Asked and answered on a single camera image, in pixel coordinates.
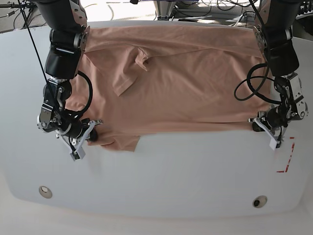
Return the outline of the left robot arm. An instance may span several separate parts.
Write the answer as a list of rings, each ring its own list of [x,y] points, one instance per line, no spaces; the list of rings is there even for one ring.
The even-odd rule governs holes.
[[[263,0],[255,10],[255,34],[257,44],[274,80],[274,89],[280,100],[270,100],[254,89],[247,75],[247,84],[252,93],[272,104],[268,111],[260,111],[251,120],[254,131],[266,132],[273,150],[280,147],[288,124],[302,120],[308,114],[308,106],[303,97],[301,81],[295,72],[299,61],[292,44],[292,24],[296,19],[301,1]]]

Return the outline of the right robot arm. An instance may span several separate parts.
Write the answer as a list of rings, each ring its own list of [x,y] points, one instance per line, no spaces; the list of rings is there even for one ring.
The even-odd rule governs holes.
[[[85,156],[84,141],[96,141],[95,126],[102,123],[101,120],[82,118],[93,97],[91,80],[78,70],[90,32],[87,15],[78,0],[37,0],[35,4],[51,28],[44,70],[50,78],[44,86],[37,125],[45,133],[55,132],[68,146],[70,156],[79,160]],[[77,75],[87,82],[89,97],[83,109],[73,111],[66,108],[66,100],[72,93],[70,81]]]

